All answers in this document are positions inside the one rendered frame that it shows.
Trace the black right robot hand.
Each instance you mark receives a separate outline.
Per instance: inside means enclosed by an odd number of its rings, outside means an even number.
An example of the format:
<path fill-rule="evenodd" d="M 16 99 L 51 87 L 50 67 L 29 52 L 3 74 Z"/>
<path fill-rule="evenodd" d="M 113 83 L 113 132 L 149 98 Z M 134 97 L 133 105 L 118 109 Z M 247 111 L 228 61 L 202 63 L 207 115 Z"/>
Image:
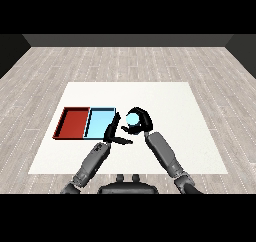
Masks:
<path fill-rule="evenodd" d="M 128 134 L 137 135 L 140 132 L 150 132 L 153 130 L 153 122 L 148 112 L 140 107 L 133 107 L 126 117 L 136 115 L 136 123 L 127 121 L 128 126 L 122 126 L 121 129 Z"/>

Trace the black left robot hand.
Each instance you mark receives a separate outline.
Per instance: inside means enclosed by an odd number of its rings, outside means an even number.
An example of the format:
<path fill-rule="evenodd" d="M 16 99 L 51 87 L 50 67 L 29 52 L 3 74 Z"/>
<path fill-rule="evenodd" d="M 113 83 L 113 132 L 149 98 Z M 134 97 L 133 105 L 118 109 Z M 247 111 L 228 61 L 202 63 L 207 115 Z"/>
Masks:
<path fill-rule="evenodd" d="M 106 143 L 114 142 L 114 143 L 118 143 L 121 145 L 132 144 L 131 140 L 115 136 L 120 119 L 121 119 L 120 114 L 116 113 L 115 116 L 113 117 L 112 122 L 107 126 L 107 128 L 104 132 L 104 137 L 103 137 L 104 142 L 106 142 Z"/>

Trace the small blue can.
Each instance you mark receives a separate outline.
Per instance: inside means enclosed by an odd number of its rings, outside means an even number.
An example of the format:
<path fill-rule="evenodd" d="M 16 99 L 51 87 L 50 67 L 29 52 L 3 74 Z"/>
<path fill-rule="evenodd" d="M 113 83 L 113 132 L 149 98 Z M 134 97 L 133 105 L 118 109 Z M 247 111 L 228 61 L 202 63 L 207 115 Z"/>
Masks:
<path fill-rule="evenodd" d="M 130 113 L 126 116 L 126 122 L 129 128 L 140 125 L 139 116 L 136 113 Z"/>

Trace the light blue shallow open box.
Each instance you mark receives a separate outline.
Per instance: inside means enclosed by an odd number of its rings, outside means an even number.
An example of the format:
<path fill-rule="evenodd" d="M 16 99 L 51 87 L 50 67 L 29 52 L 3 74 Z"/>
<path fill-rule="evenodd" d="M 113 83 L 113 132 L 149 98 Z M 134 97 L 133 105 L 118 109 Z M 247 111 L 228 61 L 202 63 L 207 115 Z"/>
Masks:
<path fill-rule="evenodd" d="M 86 121 L 83 138 L 85 140 L 102 140 L 105 130 L 115 114 L 114 107 L 92 107 Z"/>

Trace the red shallow open box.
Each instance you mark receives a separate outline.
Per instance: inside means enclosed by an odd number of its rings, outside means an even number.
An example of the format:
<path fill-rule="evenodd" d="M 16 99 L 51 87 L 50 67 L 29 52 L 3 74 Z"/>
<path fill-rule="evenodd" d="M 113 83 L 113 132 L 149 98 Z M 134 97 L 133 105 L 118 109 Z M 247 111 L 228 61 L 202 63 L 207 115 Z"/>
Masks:
<path fill-rule="evenodd" d="M 53 139 L 82 140 L 89 110 L 89 107 L 65 107 L 53 134 Z"/>

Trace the dark grey robot body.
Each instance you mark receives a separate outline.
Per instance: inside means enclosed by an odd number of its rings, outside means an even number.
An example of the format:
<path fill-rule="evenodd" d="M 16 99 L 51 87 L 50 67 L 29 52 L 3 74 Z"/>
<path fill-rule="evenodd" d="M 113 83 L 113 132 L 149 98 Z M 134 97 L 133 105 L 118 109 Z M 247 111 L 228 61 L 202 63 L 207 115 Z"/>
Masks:
<path fill-rule="evenodd" d="M 124 175 L 118 174 L 116 181 L 101 186 L 98 194 L 158 194 L 158 190 L 155 186 L 142 183 L 138 174 L 132 175 L 131 182 L 125 182 Z"/>

